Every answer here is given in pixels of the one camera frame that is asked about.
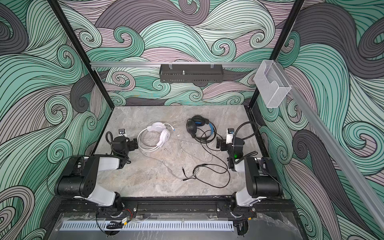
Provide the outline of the white headphones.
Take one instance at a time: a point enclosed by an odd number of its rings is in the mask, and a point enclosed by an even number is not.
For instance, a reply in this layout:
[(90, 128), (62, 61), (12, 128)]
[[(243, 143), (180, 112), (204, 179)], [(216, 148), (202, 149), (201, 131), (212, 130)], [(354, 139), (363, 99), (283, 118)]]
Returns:
[[(168, 129), (168, 127), (171, 127), (171, 129), (174, 130), (174, 128), (170, 124), (161, 122), (155, 122), (152, 125), (141, 130), (137, 137), (138, 148), (141, 151), (148, 153), (160, 149), (170, 139), (171, 131)], [(143, 142), (144, 136), (147, 133), (153, 133), (158, 135), (158, 140), (155, 145), (150, 146)]]

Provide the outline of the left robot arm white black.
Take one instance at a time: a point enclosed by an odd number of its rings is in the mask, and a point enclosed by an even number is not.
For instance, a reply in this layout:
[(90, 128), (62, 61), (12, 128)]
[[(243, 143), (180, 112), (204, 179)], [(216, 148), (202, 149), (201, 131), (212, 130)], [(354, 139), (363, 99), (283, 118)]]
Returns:
[(56, 197), (84, 199), (109, 211), (112, 218), (122, 215), (121, 195), (97, 184), (99, 172), (123, 169), (129, 164), (129, 152), (139, 148), (138, 140), (120, 134), (109, 140), (111, 155), (71, 156), (54, 186)]

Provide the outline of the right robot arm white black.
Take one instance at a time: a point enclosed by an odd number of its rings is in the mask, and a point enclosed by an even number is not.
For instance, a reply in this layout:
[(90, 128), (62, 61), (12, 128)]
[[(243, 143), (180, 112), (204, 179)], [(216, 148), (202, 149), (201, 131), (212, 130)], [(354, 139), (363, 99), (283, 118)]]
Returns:
[(253, 211), (254, 204), (263, 200), (276, 200), (282, 197), (283, 187), (278, 181), (275, 166), (269, 158), (256, 158), (257, 152), (243, 153), (245, 141), (217, 138), (216, 148), (227, 152), (228, 167), (233, 172), (244, 173), (246, 186), (231, 197), (230, 214), (235, 219), (247, 218), (247, 211)]

